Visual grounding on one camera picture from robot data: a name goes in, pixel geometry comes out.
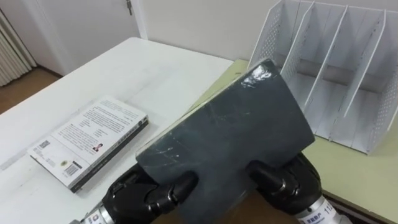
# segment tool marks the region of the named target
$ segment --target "robotic hand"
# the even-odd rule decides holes
[[[294,215],[302,224],[351,223],[337,214],[323,197],[319,174],[302,153],[281,169],[252,161],[246,172],[257,183],[257,190],[265,200],[274,208]]]
[[[110,186],[93,211],[71,224],[148,224],[184,202],[197,183],[196,173],[186,172],[159,185],[136,164]]]

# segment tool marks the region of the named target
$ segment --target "white table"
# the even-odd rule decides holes
[[[68,223],[82,218],[136,163],[135,152],[183,115],[232,61],[131,38],[0,116],[0,220]],[[91,100],[111,95],[149,115],[150,125],[77,194],[25,154]]]

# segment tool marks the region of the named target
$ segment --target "wooden floor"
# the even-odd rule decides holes
[[[0,114],[34,95],[46,86],[58,80],[58,77],[45,70],[36,68],[21,78],[0,87]],[[155,224],[182,223],[176,212],[161,216]],[[257,193],[253,192],[237,207],[229,211],[216,223],[225,224],[289,224],[298,223],[296,219],[273,209]]]
[[[0,87],[0,114],[29,98],[59,78],[35,68],[22,77]]]

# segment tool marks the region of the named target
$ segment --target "metal wrist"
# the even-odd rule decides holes
[[[101,216],[104,218],[105,224],[114,224],[114,221],[108,211],[104,206],[101,206],[99,209]]]
[[[296,218],[303,218],[306,217],[308,215],[310,215],[311,213],[313,213],[314,211],[318,210],[319,207],[321,207],[321,205],[324,203],[326,199],[321,196],[320,198],[318,198],[317,201],[315,201],[314,203],[312,203],[311,206],[309,206],[307,209],[305,209],[304,211],[294,215],[294,217]]]

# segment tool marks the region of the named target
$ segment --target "barcode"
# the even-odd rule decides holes
[[[44,142],[42,142],[39,146],[44,149],[46,146],[48,146],[50,144],[49,141],[45,140]]]
[[[76,166],[75,164],[71,164],[65,172],[68,174],[68,176],[72,176],[74,173],[76,173],[80,168]]]

